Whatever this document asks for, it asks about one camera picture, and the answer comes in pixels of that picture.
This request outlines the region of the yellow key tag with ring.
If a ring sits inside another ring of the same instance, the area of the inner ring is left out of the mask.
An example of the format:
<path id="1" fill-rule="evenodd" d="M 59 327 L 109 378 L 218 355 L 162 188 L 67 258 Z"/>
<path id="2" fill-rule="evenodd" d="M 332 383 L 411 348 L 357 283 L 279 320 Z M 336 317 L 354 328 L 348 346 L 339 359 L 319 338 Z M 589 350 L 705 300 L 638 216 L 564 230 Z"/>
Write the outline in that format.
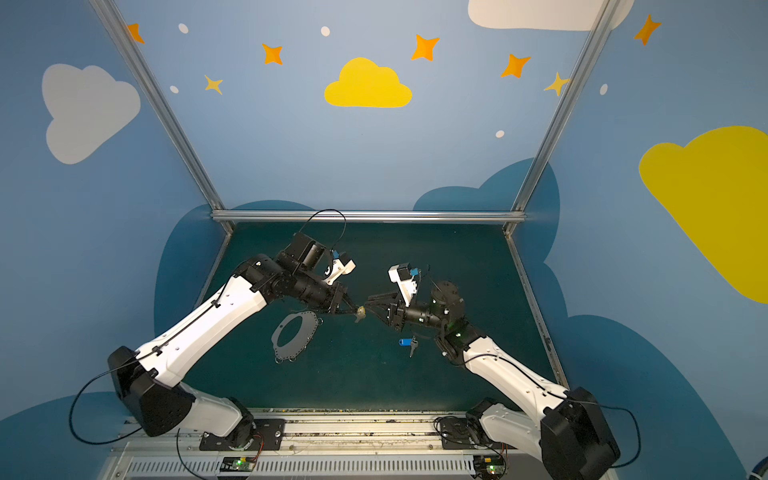
<path id="1" fill-rule="evenodd" d="M 359 323 L 365 317 L 366 317 L 365 307 L 364 306 L 358 307 L 355 313 L 355 323 Z"/>

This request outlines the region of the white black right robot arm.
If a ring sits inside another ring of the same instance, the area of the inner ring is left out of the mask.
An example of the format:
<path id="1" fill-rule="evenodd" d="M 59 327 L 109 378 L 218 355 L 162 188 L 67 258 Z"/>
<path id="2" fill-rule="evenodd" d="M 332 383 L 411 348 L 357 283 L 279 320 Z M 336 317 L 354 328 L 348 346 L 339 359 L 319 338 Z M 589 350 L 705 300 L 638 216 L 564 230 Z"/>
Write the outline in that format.
<path id="1" fill-rule="evenodd" d="M 539 460 L 553 479 L 600 479 L 616 466 L 619 445 L 589 391 L 568 390 L 507 354 L 469 321 L 452 283 L 436 284 L 426 303 L 417 301 L 417 292 L 415 281 L 407 280 L 395 292 L 370 296 L 365 308 L 396 330 L 407 323 L 435 329 L 444 357 L 519 407 L 513 412 L 500 403 L 484 403 L 472 412 L 488 440 Z"/>

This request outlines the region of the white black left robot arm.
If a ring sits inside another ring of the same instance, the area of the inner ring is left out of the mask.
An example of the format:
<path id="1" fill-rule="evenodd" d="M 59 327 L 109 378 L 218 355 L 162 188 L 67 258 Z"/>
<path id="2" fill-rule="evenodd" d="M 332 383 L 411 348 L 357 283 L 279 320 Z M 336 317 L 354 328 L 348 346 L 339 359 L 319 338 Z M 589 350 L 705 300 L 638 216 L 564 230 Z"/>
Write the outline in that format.
<path id="1" fill-rule="evenodd" d="M 233 398 L 215 397 L 184 384 L 189 370 L 240 323 L 271 302 L 291 297 L 311 311 L 347 314 L 357 307 L 338 280 L 355 268 L 352 258 L 297 233 L 275 257 L 242 262 L 206 302 L 136 350 L 108 358 L 115 392 L 150 437 L 193 429 L 245 449 L 255 436 L 252 415 Z"/>

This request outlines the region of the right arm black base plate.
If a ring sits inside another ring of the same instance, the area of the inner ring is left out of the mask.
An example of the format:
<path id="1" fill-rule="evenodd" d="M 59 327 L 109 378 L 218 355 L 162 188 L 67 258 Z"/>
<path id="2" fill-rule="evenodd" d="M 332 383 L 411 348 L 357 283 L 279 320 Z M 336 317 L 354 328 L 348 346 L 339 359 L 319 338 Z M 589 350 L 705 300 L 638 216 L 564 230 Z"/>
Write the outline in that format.
<path id="1" fill-rule="evenodd" d="M 441 416 L 434 420 L 433 428 L 444 450 L 506 450 L 502 443 L 492 441 L 476 420 L 452 415 Z"/>

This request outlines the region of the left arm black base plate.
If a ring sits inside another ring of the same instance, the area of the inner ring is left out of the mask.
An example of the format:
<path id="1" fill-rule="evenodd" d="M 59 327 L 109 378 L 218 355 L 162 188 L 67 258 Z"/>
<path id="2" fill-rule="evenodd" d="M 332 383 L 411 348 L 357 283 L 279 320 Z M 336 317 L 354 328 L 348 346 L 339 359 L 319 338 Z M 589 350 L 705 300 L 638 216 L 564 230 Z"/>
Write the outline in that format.
<path id="1" fill-rule="evenodd" d="M 284 419 L 244 419 L 224 437 L 205 432 L 199 444 L 201 451 L 277 451 L 285 429 Z"/>

